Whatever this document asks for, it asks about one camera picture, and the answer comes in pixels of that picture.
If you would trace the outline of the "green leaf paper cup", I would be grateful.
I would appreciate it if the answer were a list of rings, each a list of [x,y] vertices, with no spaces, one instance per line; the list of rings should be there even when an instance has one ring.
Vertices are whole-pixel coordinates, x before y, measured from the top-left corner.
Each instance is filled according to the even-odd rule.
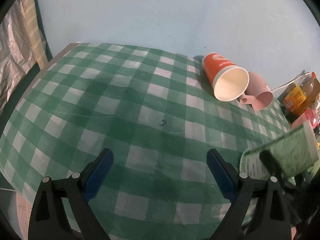
[[[317,141],[309,121],[263,146],[246,150],[241,156],[239,171],[253,179],[267,179],[271,172],[259,157],[264,150],[271,152],[285,178],[307,170],[319,159]]]

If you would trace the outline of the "red paper cup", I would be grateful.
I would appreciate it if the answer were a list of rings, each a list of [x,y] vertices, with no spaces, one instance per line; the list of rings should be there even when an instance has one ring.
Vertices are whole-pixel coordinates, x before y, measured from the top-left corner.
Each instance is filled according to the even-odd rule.
[[[218,53],[206,55],[202,59],[202,68],[219,101],[229,102],[239,98],[249,85],[248,71]]]

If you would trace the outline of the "pink package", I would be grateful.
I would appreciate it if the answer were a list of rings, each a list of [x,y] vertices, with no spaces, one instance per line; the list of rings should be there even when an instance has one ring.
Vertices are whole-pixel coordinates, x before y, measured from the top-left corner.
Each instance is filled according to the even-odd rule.
[[[291,128],[296,128],[306,121],[310,123],[312,129],[315,129],[319,124],[319,109],[307,109],[291,124]]]

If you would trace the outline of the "pink plastic mug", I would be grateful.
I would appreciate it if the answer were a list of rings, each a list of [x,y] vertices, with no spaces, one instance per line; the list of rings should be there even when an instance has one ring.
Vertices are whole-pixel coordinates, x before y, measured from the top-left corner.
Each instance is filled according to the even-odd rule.
[[[255,111],[265,109],[273,101],[273,93],[258,73],[249,72],[248,74],[248,87],[238,101],[243,105],[251,105]]]

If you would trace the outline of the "brown drink bottle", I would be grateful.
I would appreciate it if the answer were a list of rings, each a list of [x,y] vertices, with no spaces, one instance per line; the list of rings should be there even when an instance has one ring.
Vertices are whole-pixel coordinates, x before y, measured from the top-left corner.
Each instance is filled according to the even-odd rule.
[[[309,108],[309,106],[312,104],[312,102],[316,98],[316,94],[319,92],[317,83],[318,83],[317,75],[315,72],[312,72],[300,84],[300,87],[306,99],[303,101],[303,103],[299,107],[299,112],[298,112],[299,115],[302,115],[302,113]]]

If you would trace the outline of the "green checkered tablecloth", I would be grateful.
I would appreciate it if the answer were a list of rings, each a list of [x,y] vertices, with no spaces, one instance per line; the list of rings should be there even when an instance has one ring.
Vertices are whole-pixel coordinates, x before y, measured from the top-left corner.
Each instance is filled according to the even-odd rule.
[[[234,166],[288,132],[277,101],[255,111],[216,100],[201,61],[157,49],[77,45],[33,84],[1,136],[1,172],[33,202],[104,148],[114,163],[89,202],[112,239],[204,239],[229,208],[206,164]]]

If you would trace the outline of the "silver foil sheet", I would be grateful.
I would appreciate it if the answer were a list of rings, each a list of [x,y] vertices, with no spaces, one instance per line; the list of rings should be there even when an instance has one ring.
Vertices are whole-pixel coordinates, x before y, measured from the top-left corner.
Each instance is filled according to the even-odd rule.
[[[1,23],[1,110],[34,64],[23,1],[16,0]]]

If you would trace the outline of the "striped beige fabric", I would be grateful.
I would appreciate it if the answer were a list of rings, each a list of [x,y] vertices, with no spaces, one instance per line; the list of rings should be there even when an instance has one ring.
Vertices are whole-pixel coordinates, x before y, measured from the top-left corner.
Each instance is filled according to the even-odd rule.
[[[22,0],[25,27],[31,44],[34,59],[42,70],[47,64],[46,41],[39,28],[35,0]]]

